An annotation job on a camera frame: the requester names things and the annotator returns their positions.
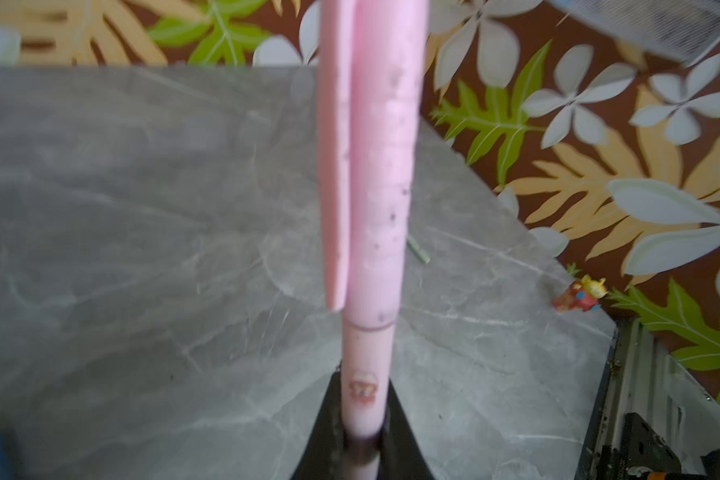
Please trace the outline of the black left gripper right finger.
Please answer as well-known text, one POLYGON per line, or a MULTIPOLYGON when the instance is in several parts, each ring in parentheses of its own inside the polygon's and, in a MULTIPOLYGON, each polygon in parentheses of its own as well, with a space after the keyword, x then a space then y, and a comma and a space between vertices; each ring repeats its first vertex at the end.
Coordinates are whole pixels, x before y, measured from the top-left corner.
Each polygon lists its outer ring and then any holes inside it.
POLYGON ((400 400, 389 392, 383 426, 383 478, 434 480, 400 400))

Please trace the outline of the green pen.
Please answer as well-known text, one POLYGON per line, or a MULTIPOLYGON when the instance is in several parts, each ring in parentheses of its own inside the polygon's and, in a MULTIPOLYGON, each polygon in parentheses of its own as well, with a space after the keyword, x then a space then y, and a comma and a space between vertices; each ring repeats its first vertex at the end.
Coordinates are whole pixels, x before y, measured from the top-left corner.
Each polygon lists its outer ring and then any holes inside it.
POLYGON ((413 236, 408 235, 406 238, 406 243, 408 250, 422 265, 428 265, 431 262, 430 255, 424 250, 424 248, 413 236))

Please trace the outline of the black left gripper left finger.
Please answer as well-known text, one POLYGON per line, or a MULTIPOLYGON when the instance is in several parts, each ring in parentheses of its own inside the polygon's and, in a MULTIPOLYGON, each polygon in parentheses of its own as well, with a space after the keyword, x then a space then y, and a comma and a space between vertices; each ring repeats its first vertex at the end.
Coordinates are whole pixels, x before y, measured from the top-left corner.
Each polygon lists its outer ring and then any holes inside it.
POLYGON ((291 480, 342 478, 344 428, 341 418, 340 371, 330 378, 306 447, 291 480))

